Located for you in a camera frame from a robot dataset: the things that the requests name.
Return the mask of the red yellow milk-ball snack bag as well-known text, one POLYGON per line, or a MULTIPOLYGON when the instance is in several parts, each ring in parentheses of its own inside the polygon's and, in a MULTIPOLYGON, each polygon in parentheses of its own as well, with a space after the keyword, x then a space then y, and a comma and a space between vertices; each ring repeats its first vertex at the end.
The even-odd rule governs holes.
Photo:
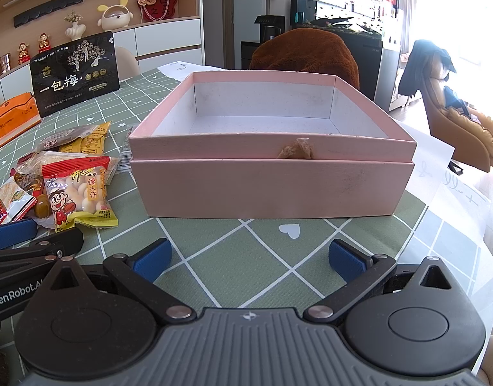
POLYGON ((42 166, 56 231, 77 224, 93 228, 118 225, 118 218, 107 200, 105 173, 109 164, 109 157, 99 156, 42 166))

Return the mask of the red doll figurine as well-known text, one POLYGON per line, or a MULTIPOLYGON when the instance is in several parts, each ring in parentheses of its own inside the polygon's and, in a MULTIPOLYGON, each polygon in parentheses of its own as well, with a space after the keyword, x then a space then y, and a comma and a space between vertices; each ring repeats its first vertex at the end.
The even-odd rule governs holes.
POLYGON ((28 50, 28 45, 26 43, 20 43, 18 49, 18 57, 19 57, 20 65, 27 63, 31 59, 28 50))
POLYGON ((49 51, 51 49, 51 45, 49 42, 49 36, 46 33, 42 33, 39 36, 38 48, 39 48, 39 53, 43 53, 43 52, 49 51))

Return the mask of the white rabbit figurine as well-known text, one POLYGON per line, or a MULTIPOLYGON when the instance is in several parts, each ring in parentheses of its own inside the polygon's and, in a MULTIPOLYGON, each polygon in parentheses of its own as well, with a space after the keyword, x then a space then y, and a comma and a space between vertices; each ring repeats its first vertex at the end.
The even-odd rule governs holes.
POLYGON ((99 5, 97 11, 102 13, 97 26, 105 32, 114 32, 130 24, 134 15, 127 7, 129 0, 120 0, 117 5, 99 5))

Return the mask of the yellow snack packet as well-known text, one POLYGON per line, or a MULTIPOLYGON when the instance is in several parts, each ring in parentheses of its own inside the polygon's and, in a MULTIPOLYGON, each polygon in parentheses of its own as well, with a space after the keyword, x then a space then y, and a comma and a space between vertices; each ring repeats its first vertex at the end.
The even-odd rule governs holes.
POLYGON ((96 130, 94 130, 89 136, 78 138, 66 145, 62 145, 58 151, 103 155, 104 140, 109 127, 110 122, 99 124, 96 130))

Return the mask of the brown plush chair back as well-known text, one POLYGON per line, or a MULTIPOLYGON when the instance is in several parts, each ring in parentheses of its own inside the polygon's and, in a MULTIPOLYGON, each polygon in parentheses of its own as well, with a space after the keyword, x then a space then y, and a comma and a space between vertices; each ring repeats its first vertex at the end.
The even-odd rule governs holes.
POLYGON ((360 89, 358 65, 342 38, 315 28, 298 28, 263 43, 251 70, 302 71, 336 75, 360 89))

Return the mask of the rice cracker snack pack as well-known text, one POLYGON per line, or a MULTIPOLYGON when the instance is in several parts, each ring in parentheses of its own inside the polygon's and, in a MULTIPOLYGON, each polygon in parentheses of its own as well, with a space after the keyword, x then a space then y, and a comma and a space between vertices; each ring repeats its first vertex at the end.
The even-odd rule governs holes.
POLYGON ((21 220, 35 203, 36 198, 10 177, 0 187, 0 226, 21 220))

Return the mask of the brown chestnut snack pack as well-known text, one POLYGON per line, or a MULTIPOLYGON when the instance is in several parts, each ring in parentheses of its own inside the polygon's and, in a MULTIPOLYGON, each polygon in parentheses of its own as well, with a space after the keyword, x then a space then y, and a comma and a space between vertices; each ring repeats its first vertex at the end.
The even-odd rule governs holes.
POLYGON ((30 212, 30 217, 40 226, 53 228, 54 218, 48 196, 45 193, 36 198, 36 203, 30 212))

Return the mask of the black plum snack bag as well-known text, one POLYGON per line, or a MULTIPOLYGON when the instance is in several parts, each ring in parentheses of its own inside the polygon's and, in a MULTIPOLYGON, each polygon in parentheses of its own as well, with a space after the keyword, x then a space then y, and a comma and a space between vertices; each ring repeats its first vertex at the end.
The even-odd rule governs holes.
POLYGON ((29 63, 42 118, 120 88, 112 32, 59 45, 29 63))

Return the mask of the long beige biscuit pack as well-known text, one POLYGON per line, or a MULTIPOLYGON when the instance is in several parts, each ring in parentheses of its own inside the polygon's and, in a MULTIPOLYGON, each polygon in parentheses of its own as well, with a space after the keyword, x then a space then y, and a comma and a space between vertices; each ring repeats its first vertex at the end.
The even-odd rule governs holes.
MULTIPOLYGON (((79 153, 79 152, 54 152, 54 151, 41 151, 41 152, 33 152, 32 155, 22 161, 19 164, 16 164, 12 169, 11 174, 15 172, 21 174, 42 174, 42 166, 52 164, 60 161, 67 160, 78 160, 83 158, 96 158, 97 155, 79 153)), ((108 186, 110 182, 112 182, 112 178, 115 175, 118 164, 120 162, 119 158, 109 157, 109 166, 107 171, 105 172, 105 183, 108 186)))

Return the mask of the orange gift box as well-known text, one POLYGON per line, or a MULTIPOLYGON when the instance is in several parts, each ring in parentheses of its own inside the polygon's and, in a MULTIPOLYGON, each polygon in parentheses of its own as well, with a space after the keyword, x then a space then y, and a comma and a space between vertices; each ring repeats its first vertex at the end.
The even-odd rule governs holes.
POLYGON ((31 92, 10 98, 0 105, 0 148, 41 121, 31 92))

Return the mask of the white flower vase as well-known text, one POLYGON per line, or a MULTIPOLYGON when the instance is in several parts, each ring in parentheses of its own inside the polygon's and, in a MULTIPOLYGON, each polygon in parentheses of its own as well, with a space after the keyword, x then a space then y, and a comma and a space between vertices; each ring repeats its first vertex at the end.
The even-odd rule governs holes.
POLYGON ((87 26, 81 23, 82 16, 72 11, 69 15, 65 17, 65 20, 71 24, 71 26, 68 29, 66 29, 65 35, 71 41, 75 41, 82 38, 83 34, 87 29, 87 26))

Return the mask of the green grid tablecloth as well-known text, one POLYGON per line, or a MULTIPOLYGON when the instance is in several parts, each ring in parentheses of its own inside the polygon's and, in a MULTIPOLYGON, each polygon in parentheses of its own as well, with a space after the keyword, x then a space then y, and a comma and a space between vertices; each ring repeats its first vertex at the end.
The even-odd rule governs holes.
POLYGON ((78 261, 136 253, 158 238, 173 245, 158 284, 196 309, 306 307, 342 286, 330 268, 330 241, 403 263, 439 257, 451 270, 486 329, 493 328, 493 257, 479 222, 488 201, 446 168, 450 148, 409 130, 417 141, 414 170, 396 211, 376 218, 319 220, 180 220, 149 216, 129 168, 117 170, 109 201, 119 224, 85 227, 78 261))

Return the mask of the red decorative ornament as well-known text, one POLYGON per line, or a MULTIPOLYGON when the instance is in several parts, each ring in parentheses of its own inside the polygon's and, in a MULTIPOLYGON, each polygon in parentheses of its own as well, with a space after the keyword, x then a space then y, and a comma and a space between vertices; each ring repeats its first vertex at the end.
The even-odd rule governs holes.
POLYGON ((178 0, 136 0, 141 21, 157 22, 175 16, 178 0))

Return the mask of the pink cardboard box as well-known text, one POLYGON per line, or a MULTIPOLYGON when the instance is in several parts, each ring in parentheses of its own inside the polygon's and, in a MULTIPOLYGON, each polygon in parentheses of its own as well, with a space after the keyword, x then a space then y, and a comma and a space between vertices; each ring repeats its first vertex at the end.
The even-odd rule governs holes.
POLYGON ((392 214, 416 141, 336 76, 197 71, 130 134, 147 213, 212 219, 392 214))

